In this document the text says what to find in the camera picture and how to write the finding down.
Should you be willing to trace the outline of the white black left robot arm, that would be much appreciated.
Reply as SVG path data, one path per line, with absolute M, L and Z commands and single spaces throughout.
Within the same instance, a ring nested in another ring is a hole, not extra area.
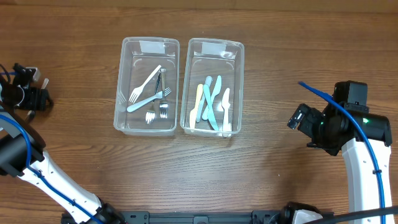
M 36 67 L 15 63 L 13 71 L 1 72 L 1 175 L 26 181 L 65 209 L 61 223 L 125 223 L 121 212 L 85 190 L 70 178 L 46 151 L 46 143 L 30 125 L 37 111 L 51 110 L 53 100 L 46 89 L 38 88 Z

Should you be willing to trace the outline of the cream yellow plastic knife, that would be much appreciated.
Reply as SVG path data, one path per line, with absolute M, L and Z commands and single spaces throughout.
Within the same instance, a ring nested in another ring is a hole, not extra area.
M 199 84 L 197 86 L 197 91 L 196 91 L 195 105 L 193 109 L 190 111 L 190 116 L 189 116 L 189 125 L 191 129 L 194 129 L 196 125 L 198 107 L 200 104 L 200 100 L 202 98 L 202 94 L 203 94 L 203 84 Z

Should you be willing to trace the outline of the teal plastic knife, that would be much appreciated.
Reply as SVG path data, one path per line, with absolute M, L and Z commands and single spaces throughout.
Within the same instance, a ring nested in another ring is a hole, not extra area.
M 218 125 L 215 119 L 214 111 L 213 111 L 213 102 L 211 99 L 211 94 L 210 94 L 210 87 L 206 84 L 203 86 L 203 93 L 205 94 L 205 100 L 207 103 L 207 108 L 208 108 L 208 121 L 211 124 L 211 127 L 215 130 L 218 131 Z

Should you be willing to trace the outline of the dark handled metal fork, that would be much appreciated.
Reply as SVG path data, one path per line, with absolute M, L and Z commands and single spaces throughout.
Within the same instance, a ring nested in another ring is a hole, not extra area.
M 158 91 L 160 79 L 161 79 L 161 75 L 160 75 L 160 72 L 159 72 L 159 74 L 157 76 L 156 85 L 155 85 L 155 91 L 154 91 L 155 94 Z M 154 104 L 155 104 L 155 100 L 152 101 L 152 104 L 151 104 L 150 108 L 146 112 L 146 124 L 152 124 L 152 122 L 155 119 Z

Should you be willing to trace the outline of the light blue plastic knife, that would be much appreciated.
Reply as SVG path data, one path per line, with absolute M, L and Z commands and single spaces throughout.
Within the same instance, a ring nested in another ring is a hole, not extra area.
M 212 80 L 213 80 L 213 78 L 212 78 L 211 76 L 207 76 L 207 77 L 206 77 L 206 80 L 205 80 L 205 84 L 208 85 L 208 86 L 210 86 L 211 83 L 212 83 Z M 197 118 L 196 118 L 196 122 L 197 122 L 197 123 L 200 122 L 200 119 L 201 119 L 201 112 L 202 112 L 202 109 L 203 109 L 204 102 L 205 102 L 205 95 L 202 94 L 200 103 L 199 103 L 199 105 L 198 105 L 198 112 L 197 112 Z

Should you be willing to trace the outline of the white plastic fork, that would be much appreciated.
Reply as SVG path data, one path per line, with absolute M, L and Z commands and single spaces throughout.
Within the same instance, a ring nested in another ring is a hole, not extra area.
M 129 113 L 130 112 L 134 112 L 135 110 L 138 110 L 139 108 L 141 108 L 144 105 L 150 103 L 151 101 L 158 100 L 158 99 L 161 99 L 163 96 L 169 95 L 171 92 L 172 91 L 171 91 L 170 88 L 166 88 L 165 91 L 160 91 L 160 92 L 156 93 L 155 95 L 153 95 L 153 96 L 151 96 L 149 98 L 146 98 L 146 99 L 144 99 L 144 100 L 142 100 L 142 101 L 140 101 L 138 103 L 134 103 L 134 104 L 128 106 L 126 110 Z
M 150 75 L 146 78 L 146 80 L 144 81 L 144 83 L 143 83 L 141 86 L 136 87 L 135 89 L 133 89 L 133 91 L 132 91 L 132 93 L 131 93 L 131 95 L 130 95 L 130 97 L 129 97 L 129 101 L 130 101 L 131 103 L 135 103 L 135 102 L 136 102 L 136 100 L 138 99 L 138 97 L 141 95 L 141 93 L 142 93 L 144 87 L 145 87 L 145 86 L 149 83 L 149 81 L 159 72 L 160 68 L 161 68 L 161 65 L 158 65 L 158 66 L 150 73 Z

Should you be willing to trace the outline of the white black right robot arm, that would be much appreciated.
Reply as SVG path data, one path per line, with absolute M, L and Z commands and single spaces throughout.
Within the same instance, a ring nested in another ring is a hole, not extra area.
M 300 104 L 287 126 L 311 141 L 307 147 L 343 156 L 348 177 L 349 213 L 329 215 L 315 207 L 290 203 L 280 214 L 281 223 L 394 223 L 389 179 L 392 131 L 389 119 L 371 114 L 368 86 L 345 81 L 335 84 L 332 95 L 301 86 L 327 101 L 323 111 Z

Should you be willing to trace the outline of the white plastic knife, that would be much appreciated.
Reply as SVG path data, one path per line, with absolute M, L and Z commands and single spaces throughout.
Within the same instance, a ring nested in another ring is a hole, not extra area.
M 215 83 L 214 88 L 213 88 L 213 92 L 212 92 L 212 94 L 211 94 L 211 102 L 212 102 L 212 103 L 214 102 L 215 97 L 216 97 L 217 95 L 219 95 L 219 93 L 220 93 L 220 91 L 221 91 L 221 85 L 222 85 L 222 79 L 221 79 L 221 76 L 218 75 L 218 76 L 217 76 L 217 79 L 216 79 L 216 83 Z M 206 108 L 205 108 L 205 110 L 204 110 L 204 112 L 203 112 L 203 114 L 202 114 L 202 119 L 203 119 L 203 120 L 207 120 L 207 119 L 208 119 L 208 112 L 209 112 L 209 109 L 210 109 L 210 107 L 211 107 L 212 105 L 213 105 L 213 104 L 207 105 L 207 106 L 206 106 Z
M 229 136 L 228 132 L 231 131 L 231 126 L 229 123 L 229 107 L 230 107 L 229 94 L 230 94 L 230 88 L 225 89 L 223 98 L 221 101 L 221 105 L 224 110 L 224 115 L 223 115 L 223 132 L 224 132 L 223 137 L 224 138 L 228 137 Z

